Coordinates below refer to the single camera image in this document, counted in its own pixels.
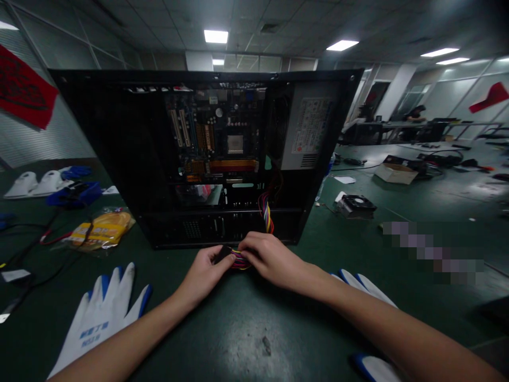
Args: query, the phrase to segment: power supply label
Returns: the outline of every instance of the power supply label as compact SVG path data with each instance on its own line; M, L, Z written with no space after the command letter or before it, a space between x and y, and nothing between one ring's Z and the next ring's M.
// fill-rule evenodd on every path
M327 127L330 98L303 98L299 109L292 154L317 154Z

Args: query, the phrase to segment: red sign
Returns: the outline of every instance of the red sign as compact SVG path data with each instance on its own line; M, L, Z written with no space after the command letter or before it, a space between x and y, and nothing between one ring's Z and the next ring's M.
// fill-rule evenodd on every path
M58 90L0 45L0 107L46 129Z
M502 82L497 82L489 88L488 96L484 101L474 103L469 107L471 113L477 113L478 111L489 108L490 106L496 105L497 103L503 102L509 99L509 93L505 90Z

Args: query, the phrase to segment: black computer case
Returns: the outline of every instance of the black computer case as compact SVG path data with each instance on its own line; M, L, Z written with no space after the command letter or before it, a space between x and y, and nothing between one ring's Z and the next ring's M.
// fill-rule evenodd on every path
M363 70L213 73L51 70L154 249L296 244Z

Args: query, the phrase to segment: ceiling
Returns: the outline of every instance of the ceiling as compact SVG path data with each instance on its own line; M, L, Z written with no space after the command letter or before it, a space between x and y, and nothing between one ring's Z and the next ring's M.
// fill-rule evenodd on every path
M140 51L202 50L421 68L444 58L509 53L508 34L497 32L491 18L496 14L476 0L99 0L124 27L89 0L69 1ZM261 33L265 24L275 24L275 33ZM205 43L204 29L229 31L228 43ZM360 43L343 52L326 51L342 39ZM461 50L420 57L443 47Z

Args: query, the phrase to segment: white work glove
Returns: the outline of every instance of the white work glove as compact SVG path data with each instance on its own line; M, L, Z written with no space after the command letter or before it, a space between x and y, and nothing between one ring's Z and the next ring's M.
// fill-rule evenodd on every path
M385 293L383 293L366 276L357 273L354 277L350 272L344 269L339 270L339 275L341 277L333 273L331 273L331 275L338 280L346 282L351 287L370 294L373 297L385 301L386 303L397 308L396 304L392 302L392 300L387 297ZM373 357L371 355L356 354L352 356L352 360L354 361L357 368L361 371L361 373L363 373L370 381L403 382L403 379L400 377L398 370L393 365L385 362L384 360L381 360L380 358Z
M121 268L115 268L109 282L106 275L99 276L92 294L87 292L83 295L57 363L48 378L141 317L152 287L147 285L143 288L128 313L134 264L129 263L122 279L120 273Z

